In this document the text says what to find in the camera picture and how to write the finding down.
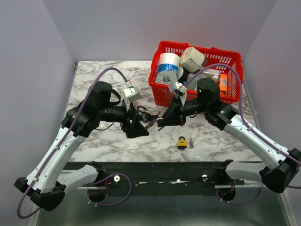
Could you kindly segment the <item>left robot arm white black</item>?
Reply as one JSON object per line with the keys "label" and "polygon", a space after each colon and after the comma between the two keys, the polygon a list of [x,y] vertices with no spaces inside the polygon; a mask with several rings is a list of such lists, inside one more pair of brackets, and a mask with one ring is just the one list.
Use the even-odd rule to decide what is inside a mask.
{"label": "left robot arm white black", "polygon": [[39,208],[52,211],[68,192],[85,184],[101,185],[105,169],[96,162],[64,177],[60,174],[75,150],[102,121],[119,123],[129,139],[148,136],[133,105],[140,98],[138,88],[130,82],[125,83],[121,94],[107,82],[93,84],[85,99],[66,113],[56,139],[38,166],[27,177],[18,178],[14,186]]}

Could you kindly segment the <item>brass padlock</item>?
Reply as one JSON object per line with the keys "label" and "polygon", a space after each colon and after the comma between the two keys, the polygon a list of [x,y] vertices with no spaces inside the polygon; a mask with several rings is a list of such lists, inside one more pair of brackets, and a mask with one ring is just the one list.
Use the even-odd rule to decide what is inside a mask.
{"label": "brass padlock", "polygon": [[163,119],[163,118],[162,117],[157,117],[157,118],[153,119],[144,128],[149,129],[150,127],[152,127],[156,122],[158,122],[161,119]]}

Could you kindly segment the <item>silver keys of yellow padlock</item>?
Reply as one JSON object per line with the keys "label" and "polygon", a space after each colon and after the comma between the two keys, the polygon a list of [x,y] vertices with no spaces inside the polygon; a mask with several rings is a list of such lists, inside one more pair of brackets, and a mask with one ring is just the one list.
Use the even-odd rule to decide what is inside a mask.
{"label": "silver keys of yellow padlock", "polygon": [[192,140],[192,138],[189,141],[189,147],[190,147],[190,149],[194,148],[194,141]]}

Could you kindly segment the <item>yellow black padlock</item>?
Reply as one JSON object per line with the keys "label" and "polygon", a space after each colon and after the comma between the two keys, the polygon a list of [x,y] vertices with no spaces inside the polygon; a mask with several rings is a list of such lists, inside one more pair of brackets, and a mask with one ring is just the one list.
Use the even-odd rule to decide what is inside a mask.
{"label": "yellow black padlock", "polygon": [[185,148],[187,148],[187,141],[186,141],[185,137],[180,136],[178,138],[177,148],[178,149],[185,149]]}

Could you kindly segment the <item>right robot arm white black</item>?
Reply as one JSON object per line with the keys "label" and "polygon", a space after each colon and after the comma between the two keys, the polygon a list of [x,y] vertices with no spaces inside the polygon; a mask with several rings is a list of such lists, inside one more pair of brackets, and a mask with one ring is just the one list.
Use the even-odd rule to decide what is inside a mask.
{"label": "right robot arm white black", "polygon": [[160,128],[183,126],[188,116],[202,113],[211,125],[235,137],[261,159],[260,163],[226,161],[216,173],[219,183],[257,181],[279,194],[289,186],[299,171],[301,152],[279,145],[252,126],[236,108],[221,101],[219,85],[212,79],[198,80],[197,97],[192,100],[186,100],[187,89],[179,82],[171,82],[169,90],[174,97],[158,121]]}

